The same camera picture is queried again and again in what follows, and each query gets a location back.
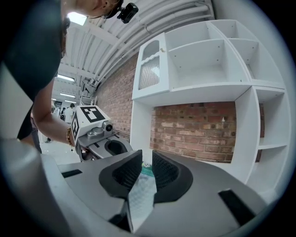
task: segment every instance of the red brick wall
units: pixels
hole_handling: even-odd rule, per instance
[[[154,108],[150,147],[199,160],[231,162],[236,135],[234,102]]]
[[[129,140],[132,92],[138,55],[129,59],[98,88],[97,105],[112,119],[117,133]]]
[[[127,61],[96,92],[97,105],[112,119],[117,133],[128,140],[136,61],[137,55]],[[260,136],[264,137],[262,105],[260,113]],[[157,107],[153,110],[152,120],[151,148],[201,160],[231,161],[236,135],[234,102]]]

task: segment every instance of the shelf compartment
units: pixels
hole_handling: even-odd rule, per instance
[[[261,43],[246,39],[229,40],[240,54],[254,81],[282,83],[282,77],[276,64]]]
[[[207,83],[246,82],[238,56],[222,39],[187,44],[169,51],[173,88]]]
[[[269,143],[268,141],[266,142],[264,137],[260,138],[259,141],[259,150],[264,150],[264,149],[271,149],[271,148],[277,148],[277,147],[283,147],[286,146],[287,143]]]
[[[286,155],[286,146],[262,150],[260,162],[254,164],[247,185],[258,193],[273,190]]]
[[[254,88],[264,110],[264,139],[259,143],[260,149],[287,145],[290,115],[285,91],[271,87]]]
[[[217,27],[227,38],[241,38],[257,40],[256,37],[236,20],[213,20],[211,23]]]
[[[172,50],[198,41],[222,38],[223,36],[211,24],[198,22],[166,33],[166,44],[167,50]]]

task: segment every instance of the person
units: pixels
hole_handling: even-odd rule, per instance
[[[51,112],[54,113],[55,110],[56,110],[56,105],[53,101],[51,101]],[[45,141],[45,143],[51,143],[51,139],[47,137],[47,140]]]
[[[65,110],[65,122],[67,124],[71,124],[72,122],[72,118],[73,118],[73,114],[74,114],[74,108],[75,105],[72,103],[70,105],[70,107],[68,107],[68,109]]]
[[[42,150],[40,147],[39,136],[38,136],[38,128],[35,125],[33,114],[31,113],[31,123],[32,123],[32,138],[35,145],[35,148],[42,154]]]
[[[3,63],[33,101],[18,133],[21,142],[34,146],[32,112],[36,127],[47,137],[74,145],[69,124],[51,113],[54,77],[65,54],[70,12],[90,18],[111,18],[123,0],[39,0],[30,6],[18,32],[7,47]]]
[[[62,112],[61,112],[61,116],[60,116],[60,119],[61,120],[64,120],[65,121],[65,107],[63,107],[63,110],[62,110]]]

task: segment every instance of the fluorescent light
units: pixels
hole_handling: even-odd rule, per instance
[[[76,98],[76,96],[74,96],[74,95],[69,95],[69,94],[63,94],[63,93],[60,93],[60,95],[68,96],[68,97],[72,97],[72,98]]]
[[[65,80],[68,80],[68,81],[75,81],[74,78],[63,76],[63,75],[59,75],[59,74],[57,75],[57,77],[58,78],[65,79]]]
[[[70,19],[70,21],[75,22],[79,25],[84,25],[85,21],[86,21],[86,16],[85,15],[81,15],[79,13],[76,12],[70,12],[68,14],[68,17]]]
[[[69,101],[69,100],[65,100],[65,102],[69,102],[69,103],[76,104],[76,102],[74,102],[74,101]]]

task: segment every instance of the bracelet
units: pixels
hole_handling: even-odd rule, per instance
[[[68,142],[69,145],[72,147],[73,145],[72,145],[71,140],[70,140],[70,133],[71,133],[71,127],[69,127],[69,128],[67,129],[67,136],[66,136],[66,138],[67,138],[67,142]]]

